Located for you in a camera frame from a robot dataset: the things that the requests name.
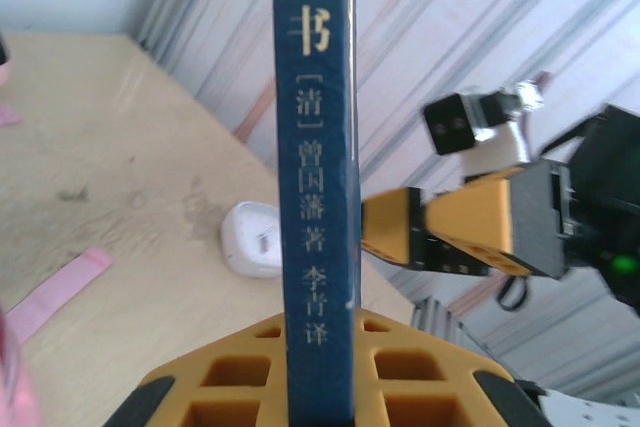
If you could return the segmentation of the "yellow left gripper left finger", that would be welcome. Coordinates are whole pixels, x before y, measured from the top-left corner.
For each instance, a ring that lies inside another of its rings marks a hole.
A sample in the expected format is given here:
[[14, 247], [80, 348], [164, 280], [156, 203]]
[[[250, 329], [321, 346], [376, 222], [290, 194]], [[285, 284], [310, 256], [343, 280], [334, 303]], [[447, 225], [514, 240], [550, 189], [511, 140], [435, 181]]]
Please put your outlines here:
[[152, 370], [103, 427], [289, 427], [284, 316]]

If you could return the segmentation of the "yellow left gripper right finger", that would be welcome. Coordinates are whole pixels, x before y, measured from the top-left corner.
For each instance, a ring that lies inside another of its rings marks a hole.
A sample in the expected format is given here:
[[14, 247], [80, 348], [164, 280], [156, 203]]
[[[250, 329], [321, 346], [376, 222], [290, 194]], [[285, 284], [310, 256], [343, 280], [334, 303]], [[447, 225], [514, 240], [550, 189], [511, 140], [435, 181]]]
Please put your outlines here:
[[498, 363], [366, 309], [354, 362], [355, 427], [550, 427]]

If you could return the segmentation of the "blue hardcover book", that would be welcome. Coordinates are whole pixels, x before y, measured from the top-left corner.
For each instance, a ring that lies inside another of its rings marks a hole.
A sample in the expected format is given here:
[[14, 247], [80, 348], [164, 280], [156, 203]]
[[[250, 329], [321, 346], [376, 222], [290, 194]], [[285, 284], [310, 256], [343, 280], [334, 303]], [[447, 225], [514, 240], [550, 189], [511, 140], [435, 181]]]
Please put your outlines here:
[[273, 0], [290, 427], [354, 427], [355, 0]]

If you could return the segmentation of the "pink backpack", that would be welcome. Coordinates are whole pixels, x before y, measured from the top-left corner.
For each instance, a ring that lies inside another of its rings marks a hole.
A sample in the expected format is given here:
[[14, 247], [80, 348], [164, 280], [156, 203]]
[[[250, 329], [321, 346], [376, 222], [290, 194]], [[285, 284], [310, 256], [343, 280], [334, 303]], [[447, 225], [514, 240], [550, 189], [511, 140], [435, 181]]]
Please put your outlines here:
[[0, 427], [41, 427], [21, 345], [112, 263], [104, 252], [89, 249], [35, 287], [9, 311], [3, 310], [0, 296]]

